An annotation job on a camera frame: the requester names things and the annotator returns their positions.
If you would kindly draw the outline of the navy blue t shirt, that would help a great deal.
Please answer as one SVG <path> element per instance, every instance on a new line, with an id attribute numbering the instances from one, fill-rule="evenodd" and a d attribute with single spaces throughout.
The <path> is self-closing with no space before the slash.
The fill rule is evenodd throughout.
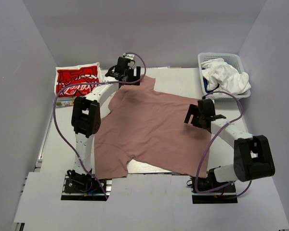
<path id="1" fill-rule="evenodd" d="M 214 89 L 210 88 L 209 83 L 206 79 L 203 79 L 203 83 L 204 83 L 204 88 L 205 88 L 206 93 L 210 93 L 215 90 L 215 88 Z"/>

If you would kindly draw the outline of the white t shirt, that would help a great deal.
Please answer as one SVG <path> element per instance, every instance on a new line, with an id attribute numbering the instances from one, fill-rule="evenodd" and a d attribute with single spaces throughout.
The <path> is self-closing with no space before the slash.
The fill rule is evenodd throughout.
<path id="1" fill-rule="evenodd" d="M 226 63 L 223 58 L 212 59 L 201 63 L 203 77 L 214 91 L 225 91 L 232 95 L 239 95 L 250 90 L 249 75 L 238 71 Z"/>

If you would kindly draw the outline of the pink t shirt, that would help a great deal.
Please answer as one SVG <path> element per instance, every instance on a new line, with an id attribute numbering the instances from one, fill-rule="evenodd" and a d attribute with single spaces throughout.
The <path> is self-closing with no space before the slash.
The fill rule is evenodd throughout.
<path id="1" fill-rule="evenodd" d="M 184 122 L 197 99 L 157 92 L 155 80 L 122 86 L 109 103 L 94 138 L 95 175 L 99 179 L 128 174 L 131 160 L 189 176 L 207 176 L 203 154 L 208 131 Z"/>

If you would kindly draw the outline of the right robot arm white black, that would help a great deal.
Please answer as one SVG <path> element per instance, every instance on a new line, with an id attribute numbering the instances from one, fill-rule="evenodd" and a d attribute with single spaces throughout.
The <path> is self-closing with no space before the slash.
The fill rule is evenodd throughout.
<path id="1" fill-rule="evenodd" d="M 264 135 L 252 135 L 233 125 L 223 115 L 215 112 L 211 99 L 191 104 L 184 122 L 207 130 L 233 148 L 233 163 L 209 170 L 207 177 L 193 177 L 195 189 L 219 192 L 235 181 L 251 181 L 271 177 L 276 169 L 268 139 Z"/>

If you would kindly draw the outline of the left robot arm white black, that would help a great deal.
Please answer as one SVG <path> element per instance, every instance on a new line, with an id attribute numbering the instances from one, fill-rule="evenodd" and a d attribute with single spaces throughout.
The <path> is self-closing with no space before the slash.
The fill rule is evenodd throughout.
<path id="1" fill-rule="evenodd" d="M 74 101 L 71 125 L 76 136 L 76 146 L 72 148 L 75 162 L 67 175 L 76 180 L 75 185 L 81 192 L 87 192 L 92 187 L 91 178 L 95 174 L 94 136 L 101 125 L 101 106 L 120 86 L 139 85 L 144 77 L 140 66 L 136 66 L 136 71 L 130 66 L 130 63 L 135 63 L 136 56 L 132 52 L 123 54 L 117 64 L 107 71 L 103 82 L 85 97 L 77 97 Z"/>

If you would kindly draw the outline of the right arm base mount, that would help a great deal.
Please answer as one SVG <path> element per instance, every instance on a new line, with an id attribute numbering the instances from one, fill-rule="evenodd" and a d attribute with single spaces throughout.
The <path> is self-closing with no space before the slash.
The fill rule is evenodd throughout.
<path id="1" fill-rule="evenodd" d="M 212 205 L 212 204 L 237 204 L 236 187 L 232 183 L 219 190 L 213 191 L 215 187 L 220 187 L 225 183 L 217 183 L 213 185 L 209 179 L 198 178 L 196 191 L 196 178 L 190 177 L 186 182 L 186 186 L 191 189 L 192 204 L 194 205 Z"/>

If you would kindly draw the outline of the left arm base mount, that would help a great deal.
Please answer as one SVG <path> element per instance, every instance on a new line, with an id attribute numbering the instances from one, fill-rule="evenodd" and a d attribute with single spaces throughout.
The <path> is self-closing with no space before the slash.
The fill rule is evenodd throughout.
<path id="1" fill-rule="evenodd" d="M 78 174 L 68 170 L 65 175 L 61 200 L 63 201 L 106 201 L 111 192 L 111 179 L 97 182 L 89 174 Z"/>

